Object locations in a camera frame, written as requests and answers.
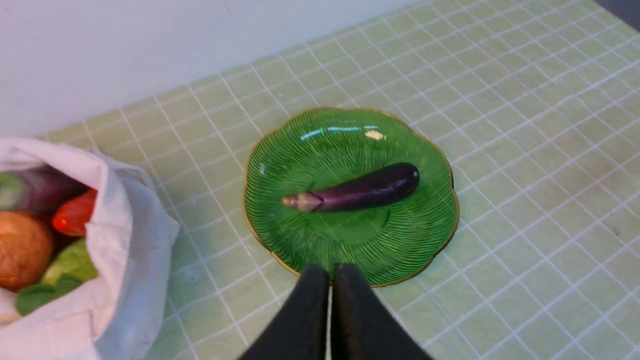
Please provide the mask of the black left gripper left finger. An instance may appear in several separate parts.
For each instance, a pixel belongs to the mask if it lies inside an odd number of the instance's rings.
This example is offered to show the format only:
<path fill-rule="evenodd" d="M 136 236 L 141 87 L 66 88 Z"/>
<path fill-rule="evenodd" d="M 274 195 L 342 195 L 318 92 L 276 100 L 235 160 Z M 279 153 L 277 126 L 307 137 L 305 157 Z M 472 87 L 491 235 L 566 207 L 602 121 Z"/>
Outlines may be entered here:
<path fill-rule="evenodd" d="M 324 360 L 329 286 L 326 269 L 308 265 L 279 312 L 240 360 Z"/>

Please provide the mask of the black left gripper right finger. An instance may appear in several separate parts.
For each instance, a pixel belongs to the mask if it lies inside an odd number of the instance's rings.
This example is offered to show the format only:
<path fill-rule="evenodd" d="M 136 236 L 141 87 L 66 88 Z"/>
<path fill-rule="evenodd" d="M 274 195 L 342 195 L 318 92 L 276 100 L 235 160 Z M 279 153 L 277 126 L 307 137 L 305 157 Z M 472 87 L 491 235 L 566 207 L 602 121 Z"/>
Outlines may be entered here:
<path fill-rule="evenodd" d="M 430 360 L 382 305 L 357 265 L 336 264 L 330 325 L 334 360 Z"/>

